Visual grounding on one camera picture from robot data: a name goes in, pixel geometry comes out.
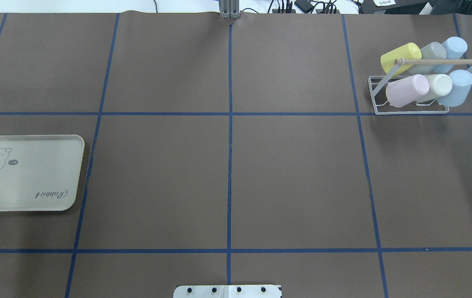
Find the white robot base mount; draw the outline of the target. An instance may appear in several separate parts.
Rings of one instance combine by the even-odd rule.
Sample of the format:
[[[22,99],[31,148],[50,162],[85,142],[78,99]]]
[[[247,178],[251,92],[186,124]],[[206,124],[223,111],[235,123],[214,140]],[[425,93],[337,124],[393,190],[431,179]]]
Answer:
[[[281,298],[281,286],[247,285],[183,285],[175,288],[174,298]]]

